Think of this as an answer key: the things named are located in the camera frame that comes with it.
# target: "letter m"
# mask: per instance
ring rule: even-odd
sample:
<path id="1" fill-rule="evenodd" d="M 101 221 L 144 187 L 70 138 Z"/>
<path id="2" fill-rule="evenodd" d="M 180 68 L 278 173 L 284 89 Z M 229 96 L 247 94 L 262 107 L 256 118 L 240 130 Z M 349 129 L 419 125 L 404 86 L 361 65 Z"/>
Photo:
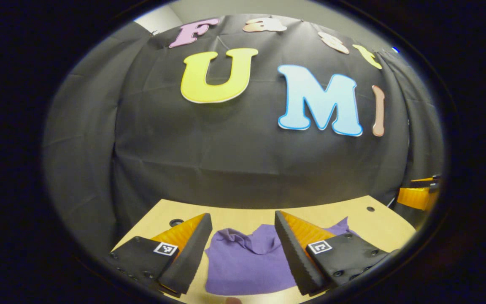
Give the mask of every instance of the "letter m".
<path id="1" fill-rule="evenodd" d="M 356 83 L 350 77 L 335 74 L 326 90 L 311 72 L 299 65 L 280 65 L 278 71 L 286 77 L 286 114 L 278 118 L 283 129 L 306 130 L 311 120 L 305 116 L 305 103 L 320 130 L 327 127 L 331 115 L 337 109 L 337 118 L 332 123 L 335 133 L 359 136 L 363 128 L 357 118 L 355 102 Z"/>

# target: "letter u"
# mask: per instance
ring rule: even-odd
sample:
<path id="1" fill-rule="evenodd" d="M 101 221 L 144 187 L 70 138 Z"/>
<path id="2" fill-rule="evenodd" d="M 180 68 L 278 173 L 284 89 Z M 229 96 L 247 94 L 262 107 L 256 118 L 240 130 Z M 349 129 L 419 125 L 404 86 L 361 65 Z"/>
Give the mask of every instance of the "letter u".
<path id="1" fill-rule="evenodd" d="M 218 85 L 206 82 L 209 64 L 217 57 L 216 52 L 202 52 L 185 58 L 183 62 L 187 67 L 181 80 L 181 94 L 195 103 L 225 102 L 239 96 L 247 88 L 251 77 L 251 58 L 256 54 L 256 49 L 228 50 L 226 55 L 232 58 L 230 78 Z"/>

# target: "purple cloth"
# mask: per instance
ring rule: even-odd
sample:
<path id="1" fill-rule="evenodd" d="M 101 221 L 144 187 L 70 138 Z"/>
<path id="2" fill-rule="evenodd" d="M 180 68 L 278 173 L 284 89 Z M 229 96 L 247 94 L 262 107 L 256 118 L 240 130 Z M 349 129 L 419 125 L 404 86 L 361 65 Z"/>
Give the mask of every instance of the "purple cloth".
<path id="1" fill-rule="evenodd" d="M 348 217 L 327 231 L 347 231 Z M 222 296 L 272 293 L 294 287 L 295 281 L 274 225 L 261 225 L 245 235 L 231 228 L 219 230 L 205 250 L 209 257 L 206 291 Z"/>

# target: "table surface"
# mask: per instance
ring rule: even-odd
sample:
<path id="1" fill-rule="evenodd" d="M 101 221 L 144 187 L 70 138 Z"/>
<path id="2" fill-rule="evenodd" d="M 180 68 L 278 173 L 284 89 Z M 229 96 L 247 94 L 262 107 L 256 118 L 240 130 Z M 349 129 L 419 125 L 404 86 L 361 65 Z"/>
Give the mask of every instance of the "table surface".
<path id="1" fill-rule="evenodd" d="M 374 208 L 374 211 L 369 211 L 367 209 L 369 206 Z M 348 216 L 350 229 L 357 232 L 367 242 L 387 252 L 401 248 L 415 233 L 415 229 L 406 220 L 370 196 L 320 206 L 286 208 L 282 210 L 324 228 L 335 225 Z M 220 229 L 233 228 L 242 233 L 251 234 L 262 224 L 274 225 L 275 219 L 275 209 L 218 208 L 160 200 L 119 241 L 113 250 L 125 244 L 134 236 L 150 239 L 170 229 L 170 221 L 173 219 L 186 221 L 204 212 L 211 214 L 213 225 L 213 230 L 205 248 L 209 248 L 211 237 Z M 177 300 L 189 304 L 220 304 L 224 301 L 226 296 L 218 296 L 205 291 L 205 283 L 208 278 L 208 264 L 209 259 L 204 252 L 189 291 L 187 294 L 182 294 L 181 298 L 176 298 Z M 270 294 L 233 297 L 239 298 L 243 304 L 298 304 L 320 295 L 313 297 L 302 296 L 297 286 L 294 286 Z"/>

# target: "foam letter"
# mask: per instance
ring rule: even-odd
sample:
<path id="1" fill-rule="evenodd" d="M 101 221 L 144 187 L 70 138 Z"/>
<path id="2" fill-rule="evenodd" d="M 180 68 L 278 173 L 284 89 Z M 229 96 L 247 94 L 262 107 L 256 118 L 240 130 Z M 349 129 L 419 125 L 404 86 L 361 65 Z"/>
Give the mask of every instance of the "foam letter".
<path id="1" fill-rule="evenodd" d="M 280 20 L 274 18 L 258 18 L 247 21 L 243 27 L 245 32 L 262 32 L 262 31 L 284 31 L 287 27 L 280 23 Z"/>
<path id="2" fill-rule="evenodd" d="M 383 100 L 386 98 L 386 95 L 376 85 L 373 85 L 373 92 L 376 99 L 376 118 L 373 125 L 373 134 L 374 136 L 382 136 L 385 132 L 383 127 Z"/>
<path id="3" fill-rule="evenodd" d="M 363 55 L 363 58 L 365 58 L 366 61 L 368 61 L 370 64 L 372 64 L 374 67 L 378 69 L 382 69 L 382 65 L 380 63 L 374 61 L 374 54 L 367 51 L 366 48 L 363 48 L 362 46 L 358 46 L 357 44 L 352 44 L 353 47 L 359 50 L 361 54 Z"/>
<path id="4" fill-rule="evenodd" d="M 363 128 L 357 118 L 354 88 L 357 86 L 350 77 L 335 74 L 326 90 L 311 72 L 299 65 L 280 65 L 278 71 L 286 77 L 286 113 L 278 118 L 283 129 L 306 130 L 311 120 L 305 116 L 305 103 L 309 107 L 318 129 L 323 130 L 337 109 L 337 118 L 332 123 L 335 133 L 359 136 Z"/>
<path id="5" fill-rule="evenodd" d="M 322 37 L 322 41 L 332 49 L 338 50 L 341 53 L 349 54 L 350 51 L 344 46 L 343 42 L 335 36 L 331 36 L 328 33 L 318 32 L 318 35 Z"/>
<path id="6" fill-rule="evenodd" d="M 206 83 L 209 63 L 216 58 L 216 52 L 202 52 L 185 58 L 187 67 L 181 80 L 181 94 L 196 103 L 225 102 L 239 96 L 247 88 L 251 77 L 251 57 L 256 54 L 256 49 L 228 50 L 226 55 L 232 57 L 230 78 L 218 85 Z"/>
<path id="7" fill-rule="evenodd" d="M 218 19 L 209 19 L 181 26 L 179 35 L 175 41 L 170 44 L 169 48 L 175 48 L 176 46 L 183 46 L 184 44 L 193 43 L 197 39 L 194 37 L 195 33 L 197 36 L 204 35 L 204 33 L 208 31 L 210 25 L 218 24 L 218 22 Z"/>

